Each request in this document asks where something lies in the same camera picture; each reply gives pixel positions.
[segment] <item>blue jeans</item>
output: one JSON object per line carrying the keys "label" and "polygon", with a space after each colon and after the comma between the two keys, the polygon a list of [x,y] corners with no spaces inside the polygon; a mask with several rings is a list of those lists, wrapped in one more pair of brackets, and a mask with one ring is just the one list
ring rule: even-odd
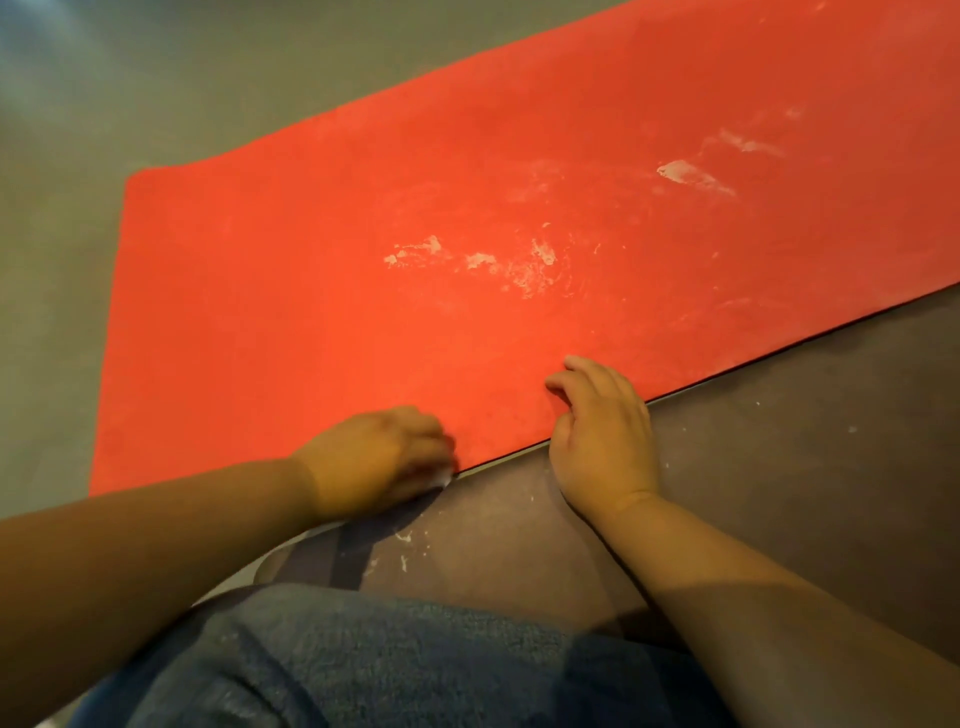
{"label": "blue jeans", "polygon": [[201,604],[71,728],[732,726],[688,655],[495,615],[279,584]]}

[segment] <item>flour spill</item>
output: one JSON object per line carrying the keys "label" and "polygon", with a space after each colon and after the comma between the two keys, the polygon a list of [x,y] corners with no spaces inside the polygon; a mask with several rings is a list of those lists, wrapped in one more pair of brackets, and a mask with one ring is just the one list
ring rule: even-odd
{"label": "flour spill", "polygon": [[664,164],[662,167],[658,167],[657,174],[677,184],[688,184],[692,187],[699,187],[700,189],[711,192],[719,192],[724,195],[736,197],[736,192],[732,189],[720,183],[715,177],[704,172],[704,170],[699,167],[693,166],[685,159],[677,159]]}

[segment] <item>right hand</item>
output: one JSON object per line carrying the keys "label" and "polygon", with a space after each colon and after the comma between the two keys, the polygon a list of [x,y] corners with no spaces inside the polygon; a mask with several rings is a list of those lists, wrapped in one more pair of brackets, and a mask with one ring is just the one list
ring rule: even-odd
{"label": "right hand", "polygon": [[404,406],[368,412],[321,432],[292,455],[320,522],[345,521],[437,487],[454,469],[451,441],[433,415]]}
{"label": "right hand", "polygon": [[618,371],[568,356],[546,379],[570,411],[557,420],[550,463],[566,501],[598,530],[660,491],[657,448],[646,404]]}

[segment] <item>finger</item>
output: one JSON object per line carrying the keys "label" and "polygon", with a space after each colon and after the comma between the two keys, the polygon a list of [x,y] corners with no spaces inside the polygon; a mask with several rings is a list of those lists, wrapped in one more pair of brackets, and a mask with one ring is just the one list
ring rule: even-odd
{"label": "finger", "polygon": [[550,449],[554,448],[554,444],[557,447],[566,449],[567,445],[570,442],[570,433],[573,431],[573,415],[569,412],[564,412],[560,417],[557,418],[557,422],[553,425],[553,436],[550,438]]}
{"label": "finger", "polygon": [[380,501],[377,503],[377,510],[386,510],[387,508],[391,508],[417,496],[422,496],[424,493],[429,493],[438,488],[436,476],[431,471],[408,475],[396,482],[390,490],[380,497]]}
{"label": "finger", "polygon": [[564,358],[564,366],[574,372],[582,372],[590,380],[597,392],[604,397],[616,397],[619,389],[613,377],[607,370],[607,367],[597,364],[592,359],[584,356],[567,356]]}
{"label": "finger", "polygon": [[590,403],[597,399],[596,388],[582,372],[557,372],[548,376],[545,383],[547,389],[564,393],[574,415],[589,408]]}
{"label": "finger", "polygon": [[623,398],[629,402],[636,402],[640,397],[634,389],[634,385],[630,383],[630,380],[625,376],[620,374],[613,367],[607,367],[607,371],[610,372],[610,375],[613,377],[613,381],[616,382],[616,388],[620,391],[620,394],[623,395]]}
{"label": "finger", "polygon": [[400,467],[406,471],[437,470],[453,464],[453,451],[445,438],[417,437],[407,443]]}
{"label": "finger", "polygon": [[440,420],[433,415],[427,415],[420,412],[412,405],[394,407],[388,411],[390,412],[391,417],[394,419],[394,422],[400,425],[405,432],[408,432],[411,435],[430,435],[439,437],[440,435],[444,434],[444,426],[440,424]]}

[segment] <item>flour dusting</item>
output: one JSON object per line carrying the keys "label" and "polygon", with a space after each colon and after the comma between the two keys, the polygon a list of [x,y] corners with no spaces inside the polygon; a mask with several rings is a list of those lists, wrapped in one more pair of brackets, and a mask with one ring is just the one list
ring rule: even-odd
{"label": "flour dusting", "polygon": [[534,238],[534,255],[543,261],[543,265],[553,265],[557,262],[557,254],[553,252],[553,248],[546,243],[538,243],[537,238]]}
{"label": "flour dusting", "polygon": [[664,164],[662,167],[658,167],[657,174],[677,184],[689,184],[690,186],[699,187],[700,189],[736,197],[736,192],[732,189],[726,187],[715,177],[704,172],[699,167],[693,166],[685,159],[677,159]]}
{"label": "flour dusting", "polygon": [[474,253],[467,256],[467,269],[479,268],[481,265],[489,265],[491,273],[496,269],[496,258],[486,253]]}
{"label": "flour dusting", "polygon": [[773,155],[774,157],[786,157],[786,154],[783,153],[783,149],[780,147],[775,147],[773,144],[766,144],[762,141],[751,141],[742,136],[737,136],[735,133],[728,132],[726,129],[720,130],[720,141],[736,147],[741,152],[763,152],[764,154]]}
{"label": "flour dusting", "polygon": [[405,268],[410,265],[422,268],[429,262],[448,260],[452,257],[444,250],[440,238],[436,235],[430,235],[423,242],[414,245],[394,245],[394,249],[396,252],[393,255],[387,255],[383,259],[392,268],[394,266]]}

